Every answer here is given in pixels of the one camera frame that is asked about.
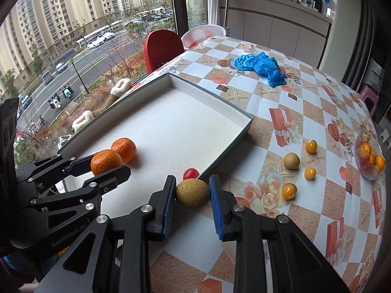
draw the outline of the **bag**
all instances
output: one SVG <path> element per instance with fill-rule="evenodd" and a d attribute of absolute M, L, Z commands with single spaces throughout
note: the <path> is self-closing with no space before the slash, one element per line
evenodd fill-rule
<path fill-rule="evenodd" d="M 363 83 L 373 88 L 377 93 L 380 93 L 382 89 L 384 77 L 384 69 L 378 65 L 372 58 L 369 59 L 368 66 L 366 68 Z"/>

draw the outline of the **white tray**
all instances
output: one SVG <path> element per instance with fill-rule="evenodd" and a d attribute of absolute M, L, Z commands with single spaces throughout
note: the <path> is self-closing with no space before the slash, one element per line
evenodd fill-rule
<path fill-rule="evenodd" d="M 102 198 L 101 213 L 126 215 L 163 189 L 167 175 L 177 183 L 196 168 L 205 179 L 248 132 L 252 116 L 210 91 L 165 74 L 118 101 L 85 126 L 59 151 L 64 157 L 84 157 L 122 137 L 137 147 L 128 164 L 127 182 Z M 92 172 L 67 177 L 68 191 L 82 186 Z"/>

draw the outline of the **yellow cherry tomato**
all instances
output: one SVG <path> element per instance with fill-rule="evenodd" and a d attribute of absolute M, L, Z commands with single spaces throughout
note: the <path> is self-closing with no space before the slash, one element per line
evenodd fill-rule
<path fill-rule="evenodd" d="M 367 152 L 368 155 L 371 154 L 371 151 L 372 151 L 372 148 L 371 146 L 369 145 L 369 143 L 363 143 L 363 146 L 364 146 L 364 149 L 365 151 Z"/>
<path fill-rule="evenodd" d="M 317 149 L 317 143 L 315 140 L 310 140 L 306 143 L 305 149 L 308 153 L 313 154 L 316 152 Z"/>
<path fill-rule="evenodd" d="M 371 164 L 375 163 L 375 156 L 372 153 L 369 155 L 369 161 L 371 162 Z"/>
<path fill-rule="evenodd" d="M 379 171 L 384 170 L 384 166 L 386 166 L 386 162 L 384 161 L 384 157 L 382 155 L 378 155 L 375 157 L 375 165 Z"/>
<path fill-rule="evenodd" d="M 282 198 L 285 200 L 294 199 L 296 193 L 297 193 L 297 187 L 295 184 L 292 183 L 284 184 L 281 190 Z"/>
<path fill-rule="evenodd" d="M 307 167 L 304 171 L 304 177 L 306 180 L 313 180 L 316 175 L 316 169 L 313 167 Z"/>

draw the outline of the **red tomato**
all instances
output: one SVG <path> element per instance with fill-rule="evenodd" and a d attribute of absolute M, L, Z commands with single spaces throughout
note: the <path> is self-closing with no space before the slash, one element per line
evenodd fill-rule
<path fill-rule="evenodd" d="M 197 178 L 199 176 L 198 171 L 195 168 L 188 168 L 183 173 L 183 180 L 187 180 L 188 178 Z"/>

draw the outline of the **tablecloth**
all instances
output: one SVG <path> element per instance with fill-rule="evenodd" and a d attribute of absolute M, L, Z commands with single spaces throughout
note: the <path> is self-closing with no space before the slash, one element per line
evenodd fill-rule
<path fill-rule="evenodd" d="M 265 52 L 274 57 L 287 85 L 271 88 L 267 77 L 234 69 L 237 56 Z M 229 37 L 211 37 L 181 54 L 135 85 L 129 93 L 171 72 L 229 100 L 254 116 L 247 136 L 216 169 L 223 188 L 248 201 L 258 214 L 287 214 L 326 257 L 352 292 L 364 286 L 379 250 L 386 208 L 384 176 L 365 179 L 354 157 L 361 127 L 376 138 L 369 112 L 358 93 L 295 58 Z M 333 133 L 341 139 L 336 141 Z M 316 140 L 316 155 L 305 150 Z M 298 171 L 282 158 L 296 153 Z M 315 180 L 304 178 L 314 167 Z M 281 197 L 292 182 L 298 193 Z M 235 243 L 218 240 L 210 205 L 199 212 L 175 208 L 173 229 L 163 244 L 151 243 L 155 293 L 233 292 Z M 272 292 L 267 244 L 264 245 L 268 292 Z"/>

